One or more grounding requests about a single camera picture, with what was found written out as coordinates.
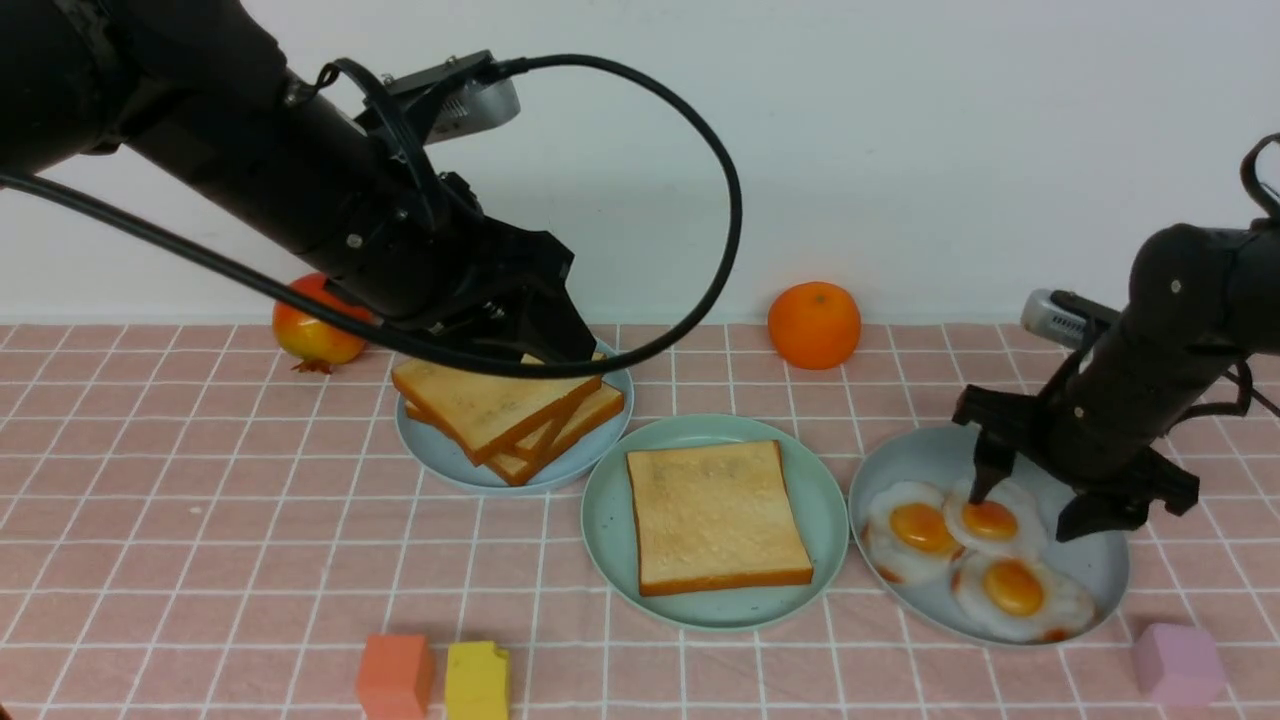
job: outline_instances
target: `yellow block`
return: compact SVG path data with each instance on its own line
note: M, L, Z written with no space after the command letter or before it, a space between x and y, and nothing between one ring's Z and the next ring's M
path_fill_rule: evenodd
M444 707L449 720L508 720L511 653L492 641L451 644Z

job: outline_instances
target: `orange block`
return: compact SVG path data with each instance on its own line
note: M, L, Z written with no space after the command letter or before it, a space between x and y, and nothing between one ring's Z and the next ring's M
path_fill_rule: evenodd
M370 635L356 696L369 720L420 720L431 696L435 661L426 635Z

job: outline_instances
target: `plate rim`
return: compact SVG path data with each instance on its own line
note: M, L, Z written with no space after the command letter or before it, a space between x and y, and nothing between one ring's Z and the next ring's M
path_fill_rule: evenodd
M618 354L617 350L614 350L609 343L604 342L603 340L596 338L595 342L596 342L596 348L603 351L605 355L616 356ZM435 478L443 480L444 483L463 489L468 493L477 496L489 496L489 497L521 497L521 496L548 495L566 486L572 484L575 480L581 479L584 474L594 471L595 465L598 465L600 460L604 459L604 456L608 455L618 445L618 442L621 442L622 438L627 436L627 427L631 425L631 418L635 413L635 378L631 375L630 368L622 368L620 370L607 373L604 377L608 378L609 375L617 373L621 373L622 377L626 378L626 382L622 383L626 387L617 388L622 391L623 406L622 406L622 413L618 413L611 420L608 420L609 423L617 423L618 427L618 430L614 434L614 437L609 441L608 447L604 450L604 452L602 452L598 457L593 459L591 461L586 462L582 468L539 483L534 483L532 480L530 480L524 486L480 486L468 483L466 480L461 480L458 478L443 473L438 468L422 460L416 452L413 452L413 448L410 447L408 439L406 438L404 433L404 423L408 421L408 416L404 414L403 402L398 402L396 405L396 434L399 437L401 446L404 448L404 452L408 454L410 457L416 460L422 469L431 473ZM404 397L399 391L396 391L396 396L399 397L401 400L403 400Z
M890 438L888 441L883 442L879 447L877 447L876 450L873 450L870 452L870 455L863 456L863 461L859 464L858 470L854 473L852 484L850 486L850 489L849 489L847 521L849 521L850 534L852 536L852 542L858 546L858 553L861 556L863 565L867 569L867 571L876 579L877 583L879 583L881 588L886 593L888 593L890 597L893 598L895 603L897 603L900 607L902 607L904 611L910 612L915 618L920 619L923 623L925 623L931 628L942 630L945 633L955 635L956 638L963 638L965 642L973 643L973 644L975 644L978 647L996 648L996 650L1009 650L1009 651L1030 651L1030 652L1034 652L1037 650L1056 648L1056 647L1060 647L1062 644L1079 642L1079 641L1082 641L1082 639L1092 635L1093 633L1096 633L1098 630L1098 628L1101 628L1102 625L1106 625L1107 621L1110 621L1117 612L1120 612L1120 607L1121 607L1121 605L1124 605L1124 600L1129 594L1129 589L1133 585L1133 551L1129 547L1129 538L1128 537L1123 537L1123 539L1124 539L1123 547L1124 547L1125 578L1124 578L1124 583L1123 583L1123 585L1120 588L1120 597L1116 601L1116 606L1112 607L1110 612L1100 616L1098 620L1097 620L1097 623L1094 623L1094 625L1092 628L1089 628L1088 630L1084 630L1083 633L1080 633L1078 635L1074 635L1074 637L1070 637L1070 638L1066 638L1064 641L1056 641L1056 642L1048 642L1048 643L1016 643L1016 642L1011 642L1011 641L991 639L991 638L984 638L984 637L978 637L978 635L969 634L969 633L966 633L964 630L952 628L951 625L947 625L946 623L942 623L941 620L937 620L936 618L928 615L927 612L924 612L923 610L920 610L919 607L916 607L914 603L909 602L905 597L902 597L902 594L899 592L899 589L896 587L893 587L884 578L882 578L881 574L877 573L874 570L874 568L872 568L872 561L867 556L867 548L863 546L863 541L859 537L858 528L855 527L855 523L856 523L855 515L856 515L856 512L855 512L855 509L854 509L854 498L856 496L854 495L854 489L852 488L858 487L859 478L863 475L863 470L867 468L868 460L870 460L872 457L874 457L876 454L886 450L887 447L890 447L890 446L892 446L895 443L904 442L904 441L906 441L906 438L909 438L909 437L911 437L914 434L927 433L927 432L931 432L931 430L933 430L933 432L937 432L937 430L942 430L942 432L946 432L946 430L961 430L961 432L970 432L970 433L974 434L974 437L977 437L977 430L974 430L969 425L948 424L948 425L922 425L922 427L916 427L916 428L914 428L911 430L908 430L905 433L901 433L899 436L895 436L895 437Z
M827 593L831 591L832 584L835 584L836 579L840 577L840 573L844 570L845 564L849 561L849 536L847 536L847 533L845 536L845 542L838 543L840 544L840 548L837 550L837 555L838 556L835 559L835 562L832 564L831 575L818 584L818 587L817 587L817 589L815 589L815 592L813 593L812 597L809 597L808 600L805 600L800 605L796 605L791 610L788 610L788 611L786 611L786 612L783 612L783 614L781 614L781 615L778 615L776 618L772 618L769 620L763 620L760 623L750 623L750 624L744 624L744 625L733 625L733 626L719 626L719 625L712 626L712 625L700 625L698 623L687 623L687 621L684 621L684 620L677 620L675 618L668 618L668 616L666 616L666 615L663 615L660 612L657 612L657 611L654 611L654 610L652 610L649 607L645 607L644 605L641 605L640 602L637 602L635 598L632 598L628 593L622 592L622 589L617 587L617 584L609 578L609 575L604 573L604 569L600 566L600 561L596 557L596 553L591 550L591 542L589 542L586 539L588 538L588 533L586 533L586 523L588 523L588 520L586 520L586 498L588 498L588 493L591 492L591 482L596 478L596 474L599 473L600 466L604 465L605 457L608 457L611 454L620 452L620 447L622 446L623 441L626 441L627 438L635 437L635 436L637 436L640 433L644 433L649 428L660 427L660 425L671 425L671 424L675 424L675 423L698 423L699 420L705 421L707 419L716 419L717 421L728 421L728 423L733 423L733 424L739 424L739 425L746 425L746 427L765 428L771 433L777 433L778 437L786 438L786 439L794 442L797 447L800 447L805 452L808 452L823 468L823 470L826 473L823 477L824 477L826 480L829 480L829 488L836 492L836 496L838 496L838 497L844 496L844 491L840 489L840 483L838 483L838 480L836 480L836 477L831 471L831 468L827 468L827 464L822 461L822 457L819 457L817 452L814 452L806 445L804 445L803 442L800 442L799 438L796 438L794 436L790 436L786 432L783 432L783 430L781 430L781 429L778 429L778 428L776 428L776 427L773 427L773 425L771 425L768 423L756 420L754 418L744 418L741 415L730 415L730 414L723 414L723 413L695 413L695 414L690 414L690 415L672 415L672 416L668 416L668 418L660 418L658 420L654 420L653 423L649 423L649 424L646 424L646 425L644 425L641 428L637 428L637 429L627 433L622 439L620 439L618 442L616 442L613 445L613 447L611 447L609 451L604 456L600 457L599 461L596 461L595 468L591 469L590 475L588 475L588 478L586 478L586 483L582 486L582 497L581 497L581 500L579 502L579 532L582 536L582 546L586 548L586 553L591 559L591 565L595 568L596 574L599 574L599 577L604 579L604 582L608 585L609 591L613 592L613 593L617 593L631 607L635 607L636 610L639 610L640 612L643 612L648 618L652 618L654 620L658 620L660 623L666 623L667 625L676 626L676 628L680 628L680 629L684 629L684 630L696 630L696 632L700 632L700 633L728 634L728 633L753 633L753 632L759 632L759 630L763 630L765 628L771 628L773 625L783 623L783 621L786 621L786 620L788 620L791 618L795 618L801 611L809 609L814 602L818 602L819 600L822 600L822 598L824 598L827 596ZM822 486L827 486L828 483L820 483L820 484ZM849 521L847 521L847 518L844 516L845 515L844 510L841 510L840 514L842 516L841 518L841 524L847 528L849 527Z

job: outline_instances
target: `toy block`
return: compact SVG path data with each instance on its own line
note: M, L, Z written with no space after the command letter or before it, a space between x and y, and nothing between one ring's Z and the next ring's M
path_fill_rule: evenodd
M444 707L449 720L508 720L511 655L493 642L449 646Z
M360 660L356 696L369 720L424 717L434 674L425 635L370 635Z
M1153 623L1133 644L1138 688L1156 705L1203 706L1226 687L1213 637L1199 628Z

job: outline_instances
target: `egg white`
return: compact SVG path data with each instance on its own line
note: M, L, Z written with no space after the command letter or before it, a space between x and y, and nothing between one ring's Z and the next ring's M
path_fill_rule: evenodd
M861 542L872 568L884 580L899 585L918 585L946 575L956 555L933 555L902 542L890 528L895 507L919 502L942 511L942 491L929 483L902 480L877 493L867 503L867 525Z
M1097 603L1089 591L1041 561L1023 562L1044 591L1043 605L1027 618L1005 612L983 589L987 570L1005 560L969 552L951 579L951 593L960 610L992 635L1015 643L1068 639L1088 629L1097 618Z
M983 538L975 536L961 518L964 506L969 503L969 491L973 488L974 478L966 477L951 486L946 501L942 505L942 518L947 523L947 530L956 542L983 555L996 557L1016 557L1021 560L1034 560L1048 547L1048 530L1039 516L1039 507L1036 496L1011 480L1005 480L987 493L988 502L998 502L1012 512L1018 520L1018 532L1007 541Z

